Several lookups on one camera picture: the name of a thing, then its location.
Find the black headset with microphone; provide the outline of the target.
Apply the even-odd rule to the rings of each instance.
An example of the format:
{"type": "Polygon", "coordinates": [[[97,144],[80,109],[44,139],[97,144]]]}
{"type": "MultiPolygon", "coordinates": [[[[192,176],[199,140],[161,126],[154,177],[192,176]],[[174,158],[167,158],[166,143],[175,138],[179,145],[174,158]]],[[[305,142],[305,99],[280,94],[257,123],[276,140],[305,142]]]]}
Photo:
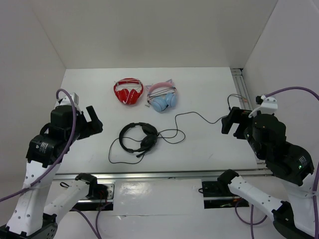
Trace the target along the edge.
{"type": "Polygon", "coordinates": [[[157,143],[159,132],[158,130],[149,123],[145,122],[132,122],[122,128],[119,133],[119,143],[121,148],[130,154],[136,154],[137,158],[143,157],[148,153],[157,143]],[[139,147],[130,148],[124,143],[124,139],[128,139],[126,136],[128,131],[131,131],[134,128],[139,128],[143,133],[137,142],[140,144],[139,147]]]}

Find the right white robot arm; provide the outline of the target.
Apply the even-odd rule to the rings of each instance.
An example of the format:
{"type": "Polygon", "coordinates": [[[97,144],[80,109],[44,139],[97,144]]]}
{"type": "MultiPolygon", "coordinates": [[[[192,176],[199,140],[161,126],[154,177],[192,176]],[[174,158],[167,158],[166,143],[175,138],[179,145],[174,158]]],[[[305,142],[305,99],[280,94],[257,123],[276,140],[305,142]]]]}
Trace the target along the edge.
{"type": "Polygon", "coordinates": [[[249,184],[234,170],[228,169],[217,181],[222,195],[237,195],[262,211],[275,229],[287,239],[317,239],[319,237],[319,175],[310,154],[302,147],[286,140],[286,126],[274,114],[233,107],[223,117],[223,134],[233,124],[237,139],[246,140],[258,159],[265,161],[273,175],[281,179],[288,194],[287,201],[272,197],[249,184]]]}

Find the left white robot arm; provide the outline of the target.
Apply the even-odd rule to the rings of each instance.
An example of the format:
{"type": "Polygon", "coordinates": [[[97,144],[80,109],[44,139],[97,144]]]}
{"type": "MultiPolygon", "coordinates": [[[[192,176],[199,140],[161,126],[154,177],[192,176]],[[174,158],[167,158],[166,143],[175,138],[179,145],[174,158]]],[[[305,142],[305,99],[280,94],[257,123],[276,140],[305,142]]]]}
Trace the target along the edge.
{"type": "Polygon", "coordinates": [[[52,110],[50,122],[29,143],[26,175],[17,206],[7,224],[1,226],[2,239],[52,239],[59,222],[82,198],[107,201],[108,187],[91,174],[80,173],[53,202],[47,196],[67,143],[101,133],[103,124],[92,106],[86,108],[90,121],[71,105],[52,110]]]}

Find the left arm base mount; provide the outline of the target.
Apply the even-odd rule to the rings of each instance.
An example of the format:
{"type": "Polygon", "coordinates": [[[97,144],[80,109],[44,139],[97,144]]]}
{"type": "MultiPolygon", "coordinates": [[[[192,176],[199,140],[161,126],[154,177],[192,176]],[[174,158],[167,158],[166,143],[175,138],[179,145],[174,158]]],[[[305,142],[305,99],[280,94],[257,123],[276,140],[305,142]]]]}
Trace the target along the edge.
{"type": "Polygon", "coordinates": [[[113,204],[113,184],[97,184],[84,198],[80,199],[73,208],[83,212],[87,211],[112,211],[113,204]]]}

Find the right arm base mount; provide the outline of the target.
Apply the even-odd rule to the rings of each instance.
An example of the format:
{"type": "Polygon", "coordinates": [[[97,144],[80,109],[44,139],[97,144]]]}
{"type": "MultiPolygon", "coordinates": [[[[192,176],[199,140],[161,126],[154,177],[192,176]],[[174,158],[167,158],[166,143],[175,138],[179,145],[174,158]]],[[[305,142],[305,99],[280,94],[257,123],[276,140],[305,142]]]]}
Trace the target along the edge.
{"type": "Polygon", "coordinates": [[[205,209],[249,207],[246,200],[223,189],[218,181],[202,181],[198,192],[203,196],[205,209]]]}

